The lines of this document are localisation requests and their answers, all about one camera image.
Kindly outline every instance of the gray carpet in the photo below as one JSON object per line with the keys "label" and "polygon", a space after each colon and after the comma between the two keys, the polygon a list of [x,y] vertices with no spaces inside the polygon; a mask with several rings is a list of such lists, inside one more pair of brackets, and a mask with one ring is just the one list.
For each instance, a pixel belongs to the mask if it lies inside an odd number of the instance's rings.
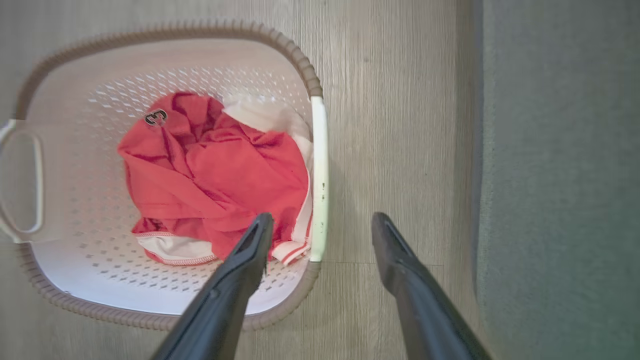
{"label": "gray carpet", "polygon": [[640,3],[483,4],[477,295],[501,359],[640,358]]}

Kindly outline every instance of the patch logo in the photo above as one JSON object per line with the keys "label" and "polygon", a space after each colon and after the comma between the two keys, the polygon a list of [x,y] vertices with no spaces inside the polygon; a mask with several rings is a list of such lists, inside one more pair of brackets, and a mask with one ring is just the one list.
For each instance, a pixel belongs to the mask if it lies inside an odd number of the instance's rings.
{"label": "patch logo", "polygon": [[162,109],[155,110],[145,115],[145,122],[151,126],[162,126],[166,122],[166,111]]}

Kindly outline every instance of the laundry basket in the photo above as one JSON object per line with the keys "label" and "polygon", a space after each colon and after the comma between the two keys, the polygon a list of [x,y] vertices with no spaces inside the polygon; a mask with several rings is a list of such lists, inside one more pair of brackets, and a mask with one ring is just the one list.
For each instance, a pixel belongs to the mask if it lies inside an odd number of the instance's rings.
{"label": "laundry basket", "polygon": [[0,133],[1,228],[22,244],[31,282],[53,304],[100,320],[169,329],[221,262],[169,266],[144,255],[130,233],[140,214],[116,147],[157,98],[177,90],[286,102],[312,129],[310,250],[288,266],[269,262],[243,327],[271,325],[296,309],[320,270],[327,124],[308,58],[261,24],[160,26],[100,37],[43,61]]}

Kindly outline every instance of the clothing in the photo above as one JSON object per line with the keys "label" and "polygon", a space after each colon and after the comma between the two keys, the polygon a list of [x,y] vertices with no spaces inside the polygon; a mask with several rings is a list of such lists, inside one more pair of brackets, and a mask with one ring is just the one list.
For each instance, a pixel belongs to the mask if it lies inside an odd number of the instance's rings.
{"label": "clothing", "polygon": [[272,130],[281,126],[256,126],[263,131],[212,97],[177,93],[158,100],[124,136],[118,153],[141,213],[132,233],[151,258],[171,265],[224,259],[262,212],[275,221],[273,257],[288,264],[308,249],[303,142]]}
{"label": "clothing", "polygon": [[311,141],[309,125],[291,106],[281,101],[267,101],[253,97],[226,97],[227,115],[262,132],[279,131],[287,133],[298,146],[308,175],[307,196],[298,213],[291,234],[292,242],[281,243],[273,249],[272,255],[285,265],[307,251],[311,242],[311,219],[313,210],[313,164],[314,144]]}

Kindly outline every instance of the wooden floor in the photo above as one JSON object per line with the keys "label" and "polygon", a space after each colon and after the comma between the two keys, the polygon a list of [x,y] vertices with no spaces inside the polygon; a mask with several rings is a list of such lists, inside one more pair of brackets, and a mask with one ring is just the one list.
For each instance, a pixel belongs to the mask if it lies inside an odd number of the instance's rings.
{"label": "wooden floor", "polygon": [[[323,82],[331,222],[323,270],[281,323],[236,359],[401,359],[394,299],[369,222],[387,212],[479,329],[469,261],[473,74],[466,0],[0,0],[0,118],[34,64],[77,39],[175,19],[259,20],[291,37]],[[41,299],[0,238],[0,358],[146,359],[165,336]]]}

